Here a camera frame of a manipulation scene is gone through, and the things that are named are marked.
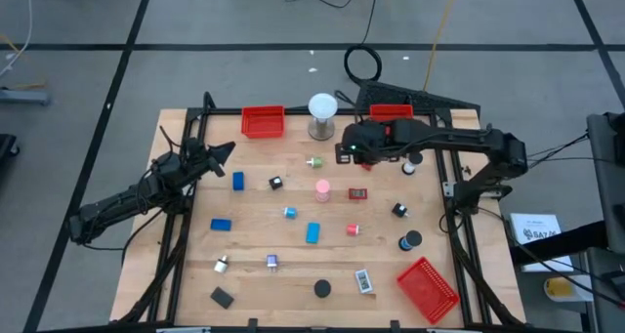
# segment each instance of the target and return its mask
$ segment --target red tray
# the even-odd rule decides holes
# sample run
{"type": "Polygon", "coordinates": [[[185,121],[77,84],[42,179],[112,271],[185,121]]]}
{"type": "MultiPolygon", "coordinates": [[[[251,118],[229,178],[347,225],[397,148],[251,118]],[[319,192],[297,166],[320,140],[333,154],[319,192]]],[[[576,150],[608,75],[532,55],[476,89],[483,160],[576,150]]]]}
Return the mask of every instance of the red tray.
{"type": "Polygon", "coordinates": [[[247,138],[278,138],[284,134],[284,106],[244,107],[241,133],[247,138]]]}
{"type": "Polygon", "coordinates": [[[372,104],[369,116],[374,121],[387,121],[398,118],[412,119],[412,104],[372,104]]]}
{"type": "Polygon", "coordinates": [[[458,294],[424,257],[400,274],[397,284],[431,324],[437,324],[459,301],[458,294]]]}

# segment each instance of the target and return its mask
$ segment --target wooden table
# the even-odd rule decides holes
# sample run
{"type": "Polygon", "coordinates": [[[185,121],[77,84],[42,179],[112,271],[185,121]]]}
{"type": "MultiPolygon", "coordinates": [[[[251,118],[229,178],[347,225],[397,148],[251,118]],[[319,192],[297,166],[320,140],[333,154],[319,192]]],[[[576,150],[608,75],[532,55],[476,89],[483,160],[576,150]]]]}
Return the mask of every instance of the wooden table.
{"type": "MultiPolygon", "coordinates": [[[[163,110],[158,124],[177,140],[185,114],[184,110],[163,110]]],[[[473,110],[452,110],[452,116],[455,127],[479,127],[473,110]]],[[[334,137],[322,143],[309,137],[309,119],[287,115],[283,138],[250,140],[240,133],[240,116],[209,116],[206,142],[235,141],[236,148],[225,166],[225,177],[209,173],[199,183],[176,324],[245,326],[248,318],[256,317],[261,326],[388,327],[390,320],[398,319],[403,328],[426,327],[429,322],[396,284],[396,276],[423,256],[456,288],[449,241],[438,229],[443,207],[434,152],[423,151],[424,161],[410,177],[401,173],[399,163],[380,163],[371,172],[353,164],[337,165],[334,144],[340,142],[343,129],[354,118],[336,116],[334,137]],[[322,157],[323,167],[309,167],[306,160],[311,156],[322,157]],[[235,171],[245,173],[243,192],[232,191],[231,174],[235,171]],[[284,188],[271,190],[268,180],[274,176],[282,178],[284,188]],[[331,199],[323,204],[314,198],[314,184],[319,179],[327,179],[332,186],[331,199]],[[348,200],[349,187],[366,187],[368,199],[348,200]],[[400,219],[391,213],[396,202],[406,205],[410,218],[400,219]],[[286,206],[298,209],[297,219],[285,219],[286,206]],[[210,230],[212,218],[231,219],[232,231],[210,230]],[[316,245],[305,241],[308,222],[321,224],[316,245]],[[350,223],[360,225],[359,236],[346,235],[350,223]],[[410,229],[422,233],[423,243],[412,251],[400,251],[397,241],[410,229]],[[277,272],[268,270],[268,254],[278,256],[277,272]],[[213,267],[224,255],[229,256],[229,267],[220,274],[213,267]],[[354,272],[362,269],[368,270],[373,294],[359,294],[354,272]],[[325,299],[313,292],[321,278],[332,285],[332,293],[325,299]],[[216,286],[234,297],[228,310],[210,298],[216,286]]],[[[156,131],[150,159],[167,149],[156,131]]],[[[463,152],[460,158],[461,164],[473,171],[487,162],[484,155],[475,153],[463,152]]],[[[493,200],[484,200],[480,206],[499,212],[493,200]]],[[[149,215],[138,216],[134,229],[149,215]]],[[[484,213],[475,215],[473,222],[486,281],[510,311],[524,319],[501,221],[484,213]]],[[[152,280],[163,227],[164,217],[134,239],[111,319],[126,313],[152,280]]],[[[466,277],[475,299],[473,282],[466,277]]],[[[169,289],[166,283],[159,317],[164,317],[169,289]]],[[[470,302],[474,321],[479,321],[477,300],[470,302]]],[[[460,307],[438,326],[463,326],[460,307]]]]}

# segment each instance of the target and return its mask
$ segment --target gray floor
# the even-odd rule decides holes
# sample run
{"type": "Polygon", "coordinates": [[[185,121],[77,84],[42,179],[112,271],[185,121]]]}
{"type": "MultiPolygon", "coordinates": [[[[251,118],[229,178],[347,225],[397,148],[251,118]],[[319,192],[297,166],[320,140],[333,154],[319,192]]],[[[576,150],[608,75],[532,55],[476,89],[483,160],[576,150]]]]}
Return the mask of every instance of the gray floor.
{"type": "MultiPolygon", "coordinates": [[[[429,43],[446,0],[378,0],[369,41],[429,43]]],[[[584,0],[605,43],[625,43],[621,0],[584,0]]],[[[34,43],[124,43],[140,0],[33,0],[34,43]]],[[[318,43],[361,39],[371,0],[337,11],[315,0],[150,0],[138,43],[318,43]]],[[[23,41],[25,0],[0,0],[0,33],[23,41]]],[[[446,43],[591,44],[572,0],[456,0],[446,43]]],[[[4,59],[7,53],[0,55],[4,59]]],[[[21,139],[22,154],[0,186],[0,322],[22,329],[91,141],[121,53],[27,52],[2,86],[47,79],[48,107],[0,106],[0,132],[21,139]]],[[[422,86],[428,52],[384,51],[381,81],[422,86]]],[[[625,54],[610,54],[625,70],[625,54]]],[[[132,184],[162,108],[305,104],[318,92],[355,97],[343,52],[134,52],[111,114],[85,202],[132,184]]],[[[358,73],[371,69],[354,56],[358,73]]],[[[429,91],[482,105],[493,123],[529,151],[581,135],[585,116],[622,105],[596,52],[439,52],[429,91]]],[[[580,145],[564,156],[587,156],[580,145]]],[[[513,182],[505,212],[559,215],[564,229],[600,218],[594,170],[587,161],[545,163],[513,182]]],[[[98,245],[119,245],[128,223],[98,245]]],[[[119,275],[119,255],[72,244],[40,328],[103,324],[119,275]]],[[[519,275],[528,320],[579,329],[576,314],[556,309],[538,290],[544,276],[519,275]]]]}

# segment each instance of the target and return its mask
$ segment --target blue block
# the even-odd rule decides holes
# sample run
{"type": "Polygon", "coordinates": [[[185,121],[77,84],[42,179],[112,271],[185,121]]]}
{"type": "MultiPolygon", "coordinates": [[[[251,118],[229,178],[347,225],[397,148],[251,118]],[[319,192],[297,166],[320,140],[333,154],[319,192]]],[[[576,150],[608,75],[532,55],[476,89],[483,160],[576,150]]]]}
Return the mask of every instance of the blue block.
{"type": "Polygon", "coordinates": [[[232,173],[232,189],[236,191],[243,190],[243,172],[232,173]]]}
{"type": "Polygon", "coordinates": [[[212,219],[211,220],[211,229],[212,230],[225,230],[229,231],[232,228],[232,221],[226,219],[212,219]]]}
{"type": "Polygon", "coordinates": [[[309,229],[306,232],[306,242],[308,244],[316,244],[319,241],[319,232],[321,225],[319,223],[310,222],[309,229]]]}

